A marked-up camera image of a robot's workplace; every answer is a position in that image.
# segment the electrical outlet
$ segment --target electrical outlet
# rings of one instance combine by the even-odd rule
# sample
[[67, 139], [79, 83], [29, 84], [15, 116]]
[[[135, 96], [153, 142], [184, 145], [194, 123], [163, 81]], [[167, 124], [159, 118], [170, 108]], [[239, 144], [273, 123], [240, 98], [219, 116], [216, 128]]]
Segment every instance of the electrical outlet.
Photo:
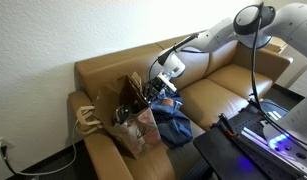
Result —
[[5, 146], [5, 145], [7, 146], [7, 150], [14, 148], [14, 145], [12, 145], [10, 142], [8, 142], [3, 137], [0, 137], [0, 142], [2, 142], [2, 146]]

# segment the paper bag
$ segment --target paper bag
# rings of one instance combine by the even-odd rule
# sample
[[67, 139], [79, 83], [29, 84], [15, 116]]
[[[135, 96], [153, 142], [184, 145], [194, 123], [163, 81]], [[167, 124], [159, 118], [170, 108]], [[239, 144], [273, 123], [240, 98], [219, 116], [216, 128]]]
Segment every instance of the paper bag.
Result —
[[[123, 76], [101, 89], [94, 101], [94, 116], [101, 120], [105, 130], [136, 159], [161, 142], [153, 113], [140, 91], [141, 83], [137, 74], [133, 74], [131, 78]], [[140, 112], [131, 115], [125, 123], [114, 126], [112, 119], [117, 108], [134, 101], [139, 103]]]

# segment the black table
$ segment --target black table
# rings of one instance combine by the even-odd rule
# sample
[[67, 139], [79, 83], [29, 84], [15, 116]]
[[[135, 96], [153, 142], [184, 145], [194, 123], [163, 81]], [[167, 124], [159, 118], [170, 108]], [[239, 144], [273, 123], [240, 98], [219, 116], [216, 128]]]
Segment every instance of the black table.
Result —
[[[261, 104], [265, 111], [275, 110], [282, 116], [287, 113], [270, 100], [265, 100]], [[260, 123], [262, 118], [254, 107], [248, 106], [247, 110], [230, 119], [229, 124], [236, 132], [241, 132], [243, 127], [247, 127], [263, 136], [263, 127]], [[193, 143], [221, 179], [293, 179], [255, 151], [247, 149], [246, 146], [236, 146], [226, 137], [221, 126], [195, 138]]]

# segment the blue cloth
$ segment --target blue cloth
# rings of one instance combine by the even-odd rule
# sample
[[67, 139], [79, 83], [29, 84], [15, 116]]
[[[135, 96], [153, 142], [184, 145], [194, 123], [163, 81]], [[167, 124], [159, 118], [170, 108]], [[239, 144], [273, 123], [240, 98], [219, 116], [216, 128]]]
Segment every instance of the blue cloth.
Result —
[[[163, 100], [172, 99], [173, 106], [163, 104]], [[159, 129], [162, 141], [169, 147], [175, 148], [193, 140], [190, 120], [179, 112], [182, 98], [177, 92], [162, 90], [157, 100], [151, 103], [151, 109]]]

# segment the floor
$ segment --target floor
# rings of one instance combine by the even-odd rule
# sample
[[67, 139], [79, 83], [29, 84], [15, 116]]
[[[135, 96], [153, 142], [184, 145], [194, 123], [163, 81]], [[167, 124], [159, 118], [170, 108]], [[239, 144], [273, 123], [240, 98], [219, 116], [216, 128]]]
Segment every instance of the floor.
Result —
[[[294, 94], [288, 94], [287, 92], [281, 92], [281, 88], [272, 88], [269, 90], [269, 92], [265, 95], [264, 98], [271, 99], [272, 101], [276, 102], [277, 104], [281, 105], [282, 107], [290, 110], [292, 107], [294, 107], [303, 97], [297, 96]], [[44, 164], [42, 167], [40, 166], [34, 166], [33, 168], [29, 169], [30, 172], [32, 170], [34, 172], [45, 172], [45, 171], [51, 171], [55, 170], [59, 167], [62, 167], [66, 164], [68, 164], [72, 158], [73, 158], [73, 152], [72, 149], [67, 149], [67, 152], [65, 152], [61, 157], [59, 158], [53, 158], [52, 160], [49, 160], [47, 163]], [[205, 167], [205, 161], [201, 161], [199, 165], [196, 166], [195, 169], [192, 169], [185, 179], [192, 179], [189, 177], [195, 177], [194, 173], [196, 173], [199, 168]], [[23, 177], [11, 177], [9, 180], [15, 180], [15, 179], [32, 179], [30, 178], [23, 178]], [[40, 180], [58, 180], [58, 179], [69, 179], [69, 180], [80, 180], [80, 179], [87, 179], [87, 180], [95, 180], [97, 179], [96, 173], [94, 171], [94, 168], [92, 166], [90, 157], [87, 153], [87, 150], [85, 148], [85, 145], [83, 141], [77, 143], [77, 158], [76, 161], [68, 167], [67, 169], [53, 174], [53, 175], [47, 175], [47, 176], [40, 176], [35, 177], [34, 179], [40, 179]]]

